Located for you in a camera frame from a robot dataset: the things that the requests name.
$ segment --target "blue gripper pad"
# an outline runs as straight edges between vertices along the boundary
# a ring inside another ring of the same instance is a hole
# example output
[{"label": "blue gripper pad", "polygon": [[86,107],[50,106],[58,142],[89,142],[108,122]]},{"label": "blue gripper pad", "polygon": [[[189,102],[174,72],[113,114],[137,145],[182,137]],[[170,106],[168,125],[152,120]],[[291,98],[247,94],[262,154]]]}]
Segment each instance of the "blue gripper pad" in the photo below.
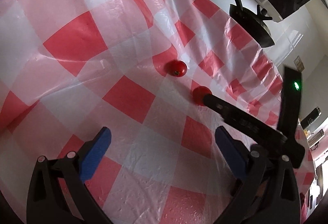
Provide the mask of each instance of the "blue gripper pad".
[{"label": "blue gripper pad", "polygon": [[96,137],[96,142],[91,141],[93,146],[80,162],[79,177],[83,183],[92,178],[112,141],[110,129],[106,127],[103,127]]},{"label": "blue gripper pad", "polygon": [[234,140],[223,126],[216,129],[214,136],[215,142],[224,159],[227,161],[233,175],[237,179],[245,181],[247,177],[247,160],[244,159],[236,147],[236,144],[239,142]]}]

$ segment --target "black tool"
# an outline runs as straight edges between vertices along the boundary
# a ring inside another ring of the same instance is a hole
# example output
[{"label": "black tool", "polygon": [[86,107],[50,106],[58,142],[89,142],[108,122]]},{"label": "black tool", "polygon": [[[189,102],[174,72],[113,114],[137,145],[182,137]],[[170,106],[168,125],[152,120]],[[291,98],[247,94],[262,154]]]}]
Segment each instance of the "black tool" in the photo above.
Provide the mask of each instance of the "black tool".
[{"label": "black tool", "polygon": [[241,0],[235,0],[236,5],[230,4],[229,15],[244,28],[251,37],[260,44],[262,48],[271,47],[274,41],[271,38],[268,26],[264,20],[272,20],[272,17],[266,16],[266,9],[257,6],[257,14],[243,7]]},{"label": "black tool", "polygon": [[301,106],[301,86],[301,73],[285,67],[277,130],[214,95],[205,95],[203,102],[205,106],[219,113],[225,123],[267,149],[270,157],[287,155],[293,167],[299,168],[305,155],[304,147],[295,140]]},{"label": "black tool", "polygon": [[[110,130],[103,127],[80,150],[64,158],[38,158],[27,197],[27,224],[113,224],[84,185],[94,174],[111,141]],[[65,201],[58,178],[63,178],[84,220],[73,216]]]},{"label": "black tool", "polygon": [[[223,126],[215,142],[242,185],[214,224],[299,224],[301,202],[292,164],[286,155],[270,159],[260,145],[248,149]],[[263,195],[257,196],[261,184]]]}]

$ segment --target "black device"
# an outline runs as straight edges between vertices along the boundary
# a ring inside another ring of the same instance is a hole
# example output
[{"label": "black device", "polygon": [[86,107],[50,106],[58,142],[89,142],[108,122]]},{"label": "black device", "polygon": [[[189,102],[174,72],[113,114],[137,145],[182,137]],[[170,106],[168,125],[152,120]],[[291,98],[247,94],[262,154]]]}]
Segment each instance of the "black device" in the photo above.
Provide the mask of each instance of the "black device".
[{"label": "black device", "polygon": [[225,123],[267,149],[271,157],[287,155],[293,167],[299,168],[305,155],[304,147],[295,140],[301,107],[301,85],[301,73],[285,67],[277,130],[214,95],[205,95],[203,102],[205,106],[219,113]]},{"label": "black device", "polygon": [[[40,156],[28,190],[27,224],[113,224],[84,185],[84,181],[94,174],[110,142],[110,130],[103,127],[78,152],[71,151],[57,160],[47,160],[45,156]],[[65,180],[84,220],[71,214],[58,178]]]},{"label": "black device", "polygon": [[309,115],[307,115],[302,121],[301,126],[303,129],[308,128],[319,116],[321,115],[321,110],[319,107],[316,107],[312,110]]}]

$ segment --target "red and white checkered tablecloth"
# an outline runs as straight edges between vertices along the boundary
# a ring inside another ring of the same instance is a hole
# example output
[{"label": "red and white checkered tablecloth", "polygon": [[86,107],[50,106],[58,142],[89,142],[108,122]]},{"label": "red and white checkered tablecloth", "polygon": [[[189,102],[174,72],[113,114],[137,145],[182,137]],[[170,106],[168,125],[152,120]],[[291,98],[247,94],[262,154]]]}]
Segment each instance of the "red and white checkered tablecloth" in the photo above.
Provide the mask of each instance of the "red and white checkered tablecloth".
[{"label": "red and white checkered tablecloth", "polygon": [[[0,189],[24,221],[37,157],[62,157],[107,126],[112,144],[86,185],[115,224],[212,223],[234,179],[214,143],[221,118],[191,91],[207,86],[276,125],[277,68],[209,0],[1,0],[0,18]],[[184,77],[165,73],[173,59]],[[296,137],[305,192],[314,165]]]}]

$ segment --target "white wall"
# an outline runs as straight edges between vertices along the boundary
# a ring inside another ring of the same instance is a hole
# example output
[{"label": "white wall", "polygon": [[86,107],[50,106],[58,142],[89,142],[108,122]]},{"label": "white wall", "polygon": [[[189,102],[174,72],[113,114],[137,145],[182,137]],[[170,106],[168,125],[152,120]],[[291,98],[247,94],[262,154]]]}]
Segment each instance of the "white wall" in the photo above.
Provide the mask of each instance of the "white wall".
[{"label": "white wall", "polygon": [[315,107],[321,109],[319,118],[308,128],[314,132],[328,117],[328,57],[322,60],[311,75],[303,82],[302,104],[300,117],[305,118]]},{"label": "white wall", "polygon": [[318,29],[325,53],[328,54],[328,9],[321,0],[310,0],[305,6]]},{"label": "white wall", "polygon": [[305,6],[280,23],[283,25],[283,29],[286,30],[293,49],[278,66],[278,70],[280,74],[283,74],[284,65],[296,68],[294,60],[297,56],[300,56],[305,67],[302,72],[303,81],[305,81],[325,54],[324,44],[317,27]]}]

